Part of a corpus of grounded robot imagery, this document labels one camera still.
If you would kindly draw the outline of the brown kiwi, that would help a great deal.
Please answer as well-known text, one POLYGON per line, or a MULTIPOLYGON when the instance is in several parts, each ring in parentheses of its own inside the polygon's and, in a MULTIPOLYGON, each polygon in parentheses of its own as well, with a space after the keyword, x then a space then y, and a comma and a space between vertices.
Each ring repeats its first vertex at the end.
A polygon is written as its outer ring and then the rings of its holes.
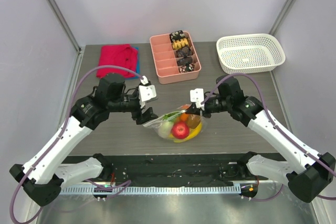
POLYGON ((195 129, 201 122, 201 117, 195 114, 189 114, 186 120, 186 124, 189 128, 195 129))

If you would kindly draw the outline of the orange fruit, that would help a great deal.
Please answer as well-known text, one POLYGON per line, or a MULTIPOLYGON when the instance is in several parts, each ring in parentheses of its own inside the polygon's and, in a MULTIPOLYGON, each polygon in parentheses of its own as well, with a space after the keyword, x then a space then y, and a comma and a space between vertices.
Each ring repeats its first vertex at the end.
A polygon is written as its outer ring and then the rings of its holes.
POLYGON ((189 117, 188 114, 186 114, 186 113, 182 113, 182 114, 180 115, 180 120, 183 121, 183 122, 186 122, 187 119, 188 119, 188 117, 189 117))

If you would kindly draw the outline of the white radish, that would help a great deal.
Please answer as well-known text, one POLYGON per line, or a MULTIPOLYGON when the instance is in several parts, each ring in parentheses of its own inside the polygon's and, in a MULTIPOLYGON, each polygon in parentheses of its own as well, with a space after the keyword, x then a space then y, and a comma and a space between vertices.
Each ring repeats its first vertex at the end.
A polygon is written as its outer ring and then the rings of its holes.
POLYGON ((161 125, 158 128, 158 135, 162 138, 168 138, 174 124, 180 121, 181 114, 182 113, 178 111, 165 114, 162 118, 161 125))

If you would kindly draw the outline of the yellow banana bunch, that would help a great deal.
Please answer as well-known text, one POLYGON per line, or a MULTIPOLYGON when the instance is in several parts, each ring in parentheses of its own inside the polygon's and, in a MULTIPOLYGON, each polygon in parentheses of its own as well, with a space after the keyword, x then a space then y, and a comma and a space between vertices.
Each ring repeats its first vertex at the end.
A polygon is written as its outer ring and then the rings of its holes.
POLYGON ((202 126, 203 126, 203 124, 201 122, 195 129, 191 129, 188 137, 186 137, 184 139, 174 138, 172 134, 170 134, 168 139, 172 140, 174 143, 183 143, 183 142, 189 141, 189 140, 195 138, 196 136, 198 136, 198 134, 202 131, 202 126))

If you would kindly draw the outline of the clear polka dot zip bag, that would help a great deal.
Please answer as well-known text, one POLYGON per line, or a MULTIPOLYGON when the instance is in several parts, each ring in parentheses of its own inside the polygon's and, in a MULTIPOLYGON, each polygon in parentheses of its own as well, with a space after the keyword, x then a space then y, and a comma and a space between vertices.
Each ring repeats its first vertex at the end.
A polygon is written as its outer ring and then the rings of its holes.
POLYGON ((174 143, 183 143, 197 137, 206 128, 205 120, 185 111, 190 104, 180 106, 176 111, 166 113, 143 126, 156 131, 159 137, 174 143))

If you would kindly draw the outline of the red apple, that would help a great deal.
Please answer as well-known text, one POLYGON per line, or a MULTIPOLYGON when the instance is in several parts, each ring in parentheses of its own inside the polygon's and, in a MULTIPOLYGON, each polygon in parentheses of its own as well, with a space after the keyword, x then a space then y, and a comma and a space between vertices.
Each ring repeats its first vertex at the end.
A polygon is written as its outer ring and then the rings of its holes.
POLYGON ((177 139, 184 139, 188 137, 189 133, 189 127, 183 121, 175 123, 171 129, 171 134, 177 139))

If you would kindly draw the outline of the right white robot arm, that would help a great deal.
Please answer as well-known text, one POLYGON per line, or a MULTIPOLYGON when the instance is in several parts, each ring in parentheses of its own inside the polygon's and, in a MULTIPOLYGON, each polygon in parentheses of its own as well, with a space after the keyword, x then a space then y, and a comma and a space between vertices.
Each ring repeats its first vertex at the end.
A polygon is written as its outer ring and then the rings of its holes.
POLYGON ((335 157, 321 154, 294 136, 268 110, 264 97, 244 95, 235 74, 217 78, 215 91, 190 91, 187 114, 210 118, 213 113, 228 112, 236 121, 264 138, 285 159, 278 162, 249 152, 237 166, 242 179, 262 176, 275 180, 301 201, 310 203, 335 178, 335 157))

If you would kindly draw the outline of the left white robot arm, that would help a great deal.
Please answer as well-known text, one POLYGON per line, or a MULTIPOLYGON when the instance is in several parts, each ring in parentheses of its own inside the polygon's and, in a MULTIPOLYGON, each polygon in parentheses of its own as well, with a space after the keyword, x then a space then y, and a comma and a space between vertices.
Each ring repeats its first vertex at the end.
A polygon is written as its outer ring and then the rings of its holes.
POLYGON ((60 164, 77 144, 109 118, 110 113, 130 113, 137 125, 156 119, 153 109, 145 108, 147 102, 155 99, 155 86, 146 77, 131 94, 127 94, 122 75, 106 75, 89 95, 76 101, 69 119, 38 154, 23 165, 13 165, 10 174, 27 196, 41 207, 54 201, 66 187, 87 179, 107 181, 113 166, 102 154, 94 154, 66 168, 61 168, 60 164))

